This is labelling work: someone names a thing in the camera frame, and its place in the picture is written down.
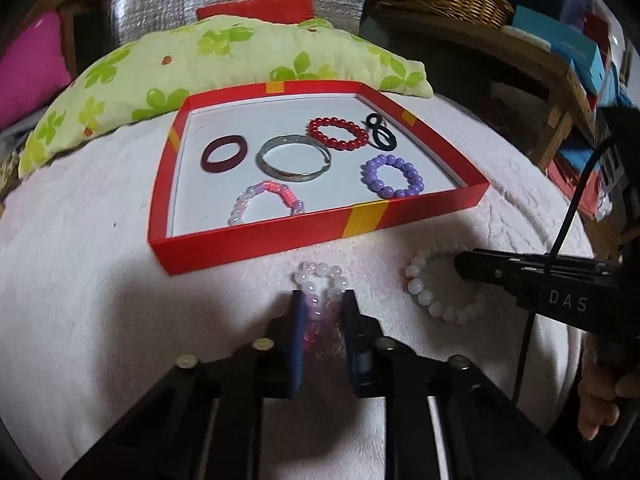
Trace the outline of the person's right hand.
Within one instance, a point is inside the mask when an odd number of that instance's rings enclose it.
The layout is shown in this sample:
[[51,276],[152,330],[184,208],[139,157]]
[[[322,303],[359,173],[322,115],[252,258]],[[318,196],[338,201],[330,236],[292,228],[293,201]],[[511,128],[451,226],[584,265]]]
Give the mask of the person's right hand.
[[620,418],[617,399],[638,399],[639,373],[632,372],[616,378],[598,363],[598,338],[587,335],[582,352],[582,376],[578,385],[580,408],[578,429],[592,441],[601,427],[614,426]]

